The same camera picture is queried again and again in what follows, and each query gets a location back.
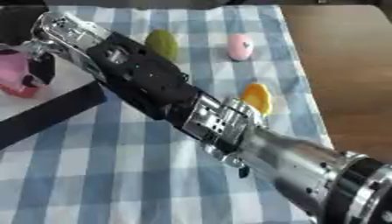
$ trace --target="pink ball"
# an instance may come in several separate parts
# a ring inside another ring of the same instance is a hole
[[[228,36],[227,52],[233,60],[246,60],[253,52],[253,41],[245,34],[232,34]]]

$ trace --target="wooden table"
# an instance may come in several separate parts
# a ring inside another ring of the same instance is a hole
[[[283,6],[337,149],[392,162],[392,25],[373,6]]]

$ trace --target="green lime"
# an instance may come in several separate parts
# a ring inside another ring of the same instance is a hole
[[[172,62],[177,59],[179,46],[169,31],[154,30],[146,38],[144,44]]]

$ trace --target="screw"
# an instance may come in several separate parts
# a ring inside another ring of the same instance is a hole
[[[385,211],[382,213],[382,219],[387,223],[392,223],[392,212]]]
[[[310,187],[306,187],[306,192],[310,194],[313,192],[313,190]]]

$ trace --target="silver metal cylinder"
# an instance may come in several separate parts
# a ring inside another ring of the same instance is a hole
[[[308,214],[322,217],[330,189],[341,171],[364,156],[347,156],[304,140],[249,126],[239,157],[261,178]]]

